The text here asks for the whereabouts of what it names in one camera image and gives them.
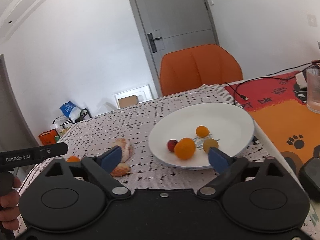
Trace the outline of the person's left hand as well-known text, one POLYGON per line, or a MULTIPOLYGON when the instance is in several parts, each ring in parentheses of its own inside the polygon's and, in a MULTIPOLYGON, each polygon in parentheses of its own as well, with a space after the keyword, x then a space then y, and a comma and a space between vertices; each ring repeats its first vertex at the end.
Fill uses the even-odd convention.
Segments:
POLYGON ((0 221, 5 229, 15 231, 19 227, 18 216, 20 210, 18 208, 18 202, 20 195, 16 189, 21 187, 21 181, 15 177, 13 182, 13 189, 6 195, 1 196, 1 210, 0 221))

